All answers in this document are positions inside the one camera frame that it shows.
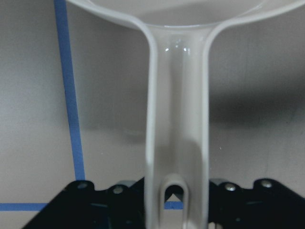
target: screw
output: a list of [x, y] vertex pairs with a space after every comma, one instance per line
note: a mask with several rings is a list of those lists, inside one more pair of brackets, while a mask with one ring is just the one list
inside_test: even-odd
[[225, 189], [227, 189], [228, 191], [235, 191], [236, 190], [236, 186], [232, 183], [227, 183], [225, 186], [224, 186]]
[[114, 194], [121, 194], [123, 191], [124, 191], [124, 189], [122, 188], [122, 186], [119, 186], [119, 185], [113, 189]]
[[86, 188], [87, 186], [88, 186], [87, 183], [81, 182], [81, 183], [77, 186], [77, 188], [78, 188], [78, 189], [83, 189], [83, 188]]
[[266, 188], [272, 187], [272, 183], [269, 180], [262, 180], [261, 185]]

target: white plastic object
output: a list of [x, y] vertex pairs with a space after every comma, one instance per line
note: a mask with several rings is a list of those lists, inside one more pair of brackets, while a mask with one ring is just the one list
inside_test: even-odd
[[141, 30], [150, 46], [146, 228], [163, 228], [164, 192], [184, 190], [183, 229], [208, 216], [208, 55], [224, 29], [270, 18], [305, 0], [68, 0]]

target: metal bolt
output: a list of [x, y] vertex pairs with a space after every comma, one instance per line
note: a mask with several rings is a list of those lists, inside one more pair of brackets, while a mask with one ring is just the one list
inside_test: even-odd
[[113, 189], [113, 193], [114, 193], [114, 194], [121, 194], [123, 191], [124, 191], [124, 189], [122, 188], [122, 186], [116, 186], [116, 187]]
[[236, 186], [232, 183], [227, 183], [225, 186], [224, 186], [225, 189], [227, 189], [228, 191], [235, 191], [236, 190]]
[[81, 183], [77, 186], [77, 188], [78, 188], [78, 189], [83, 189], [83, 188], [86, 188], [87, 186], [88, 186], [87, 183], [81, 182]]
[[261, 185], [266, 188], [272, 187], [272, 183], [269, 180], [262, 180]]

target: blue tape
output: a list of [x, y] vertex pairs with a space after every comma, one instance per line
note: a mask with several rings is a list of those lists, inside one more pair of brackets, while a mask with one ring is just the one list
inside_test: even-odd
[[183, 209], [183, 203], [179, 201], [167, 201], [164, 203], [164, 209], [166, 210], [181, 210]]
[[7, 203], [0, 204], [0, 211], [40, 211], [46, 203]]
[[54, 0], [54, 7], [61, 55], [61, 69], [63, 84], [65, 88], [75, 179], [85, 180], [85, 170], [81, 147], [81, 133], [76, 104], [67, 8], [65, 0]]

